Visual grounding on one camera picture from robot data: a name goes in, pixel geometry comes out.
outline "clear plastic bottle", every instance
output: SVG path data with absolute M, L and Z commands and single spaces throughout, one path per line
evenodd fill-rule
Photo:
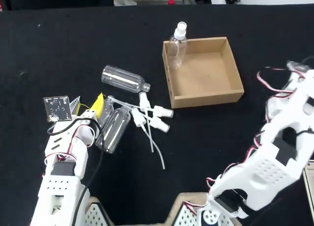
M 133 93 L 148 92 L 151 88 L 140 75 L 110 65 L 103 70 L 102 82 Z
M 103 127 L 106 123 L 106 121 L 108 120 L 108 118 L 110 117 L 110 115 L 113 112 L 113 104 L 114 101 L 112 100 L 112 98 L 114 98 L 113 96 L 107 96 L 107 98 L 104 100 L 104 109 L 103 112 L 101 114 L 101 116 L 98 119 L 98 123 L 101 127 Z
M 178 69 L 182 66 L 186 53 L 186 23 L 179 22 L 174 35 L 169 39 L 167 59 L 170 69 Z
M 108 121 L 103 127 L 103 134 L 105 137 L 105 151 L 108 153 L 113 153 L 130 121 L 129 110 L 120 107 L 113 111 L 112 115 L 109 117 Z M 102 148 L 101 136 L 96 141 L 96 145 Z

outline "robotic arm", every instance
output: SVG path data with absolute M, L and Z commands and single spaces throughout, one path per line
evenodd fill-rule
M 232 226 L 228 218 L 246 218 L 300 178 L 314 152 L 314 70 L 294 62 L 287 66 L 291 76 L 282 90 L 273 89 L 258 74 L 267 88 L 277 92 L 266 103 L 267 123 L 242 163 L 232 163 L 215 180 L 208 178 L 213 185 L 207 204 L 197 211 L 199 226 Z M 88 159 L 87 148 L 100 127 L 94 110 L 72 116 L 72 120 L 57 122 L 49 138 L 46 174 L 30 226 L 85 225 L 89 183 L 84 186 L 80 181 Z M 289 127 L 297 134 L 295 147 L 282 137 Z
M 223 225 L 220 215 L 246 218 L 300 178 L 314 152 L 314 70 L 302 72 L 294 62 L 288 62 L 288 68 L 289 84 L 266 103 L 268 122 L 255 137 L 255 146 L 242 163 L 229 165 L 212 180 L 207 205 L 198 210 L 199 225 Z M 296 131 L 295 147 L 282 139 L 288 127 Z
M 97 121 L 94 110 L 86 110 L 80 117 L 72 115 L 74 121 L 55 124 L 45 150 L 46 173 L 30 226 L 71 226 L 74 219 L 75 226 L 85 225 L 90 193 L 80 181 L 88 159 L 87 148 L 99 133 L 88 119 Z

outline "cardboard box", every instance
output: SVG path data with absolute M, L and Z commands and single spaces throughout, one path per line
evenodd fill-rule
M 237 102 L 244 93 L 226 37 L 189 39 L 181 68 L 170 70 L 168 41 L 162 57 L 172 108 Z

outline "white spray cap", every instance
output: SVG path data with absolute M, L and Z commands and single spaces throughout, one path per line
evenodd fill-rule
M 143 114 L 140 113 L 137 108 L 133 108 L 131 110 L 131 114 L 133 116 L 133 120 L 134 120 L 136 127 L 140 127 L 141 125 L 146 124 L 146 120 L 143 117 Z
M 173 117 L 173 110 L 163 108 L 161 106 L 155 106 L 153 110 L 153 115 L 156 117 Z
M 163 122 L 159 117 L 153 117 L 149 122 L 149 125 L 154 128 L 160 129 L 165 133 L 167 133 L 170 128 L 170 126 Z
M 144 112 L 145 108 L 151 108 L 151 104 L 148 101 L 146 92 L 141 92 L 139 95 L 139 106 L 141 107 L 141 111 Z
M 178 26 L 175 30 L 174 37 L 180 41 L 180 40 L 183 40 L 185 38 L 185 34 L 186 34 L 186 23 L 185 22 L 179 22 Z

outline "bottle neck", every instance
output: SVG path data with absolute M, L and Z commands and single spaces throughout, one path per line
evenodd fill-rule
M 151 85 L 145 82 L 142 86 L 142 91 L 149 92 L 150 88 Z

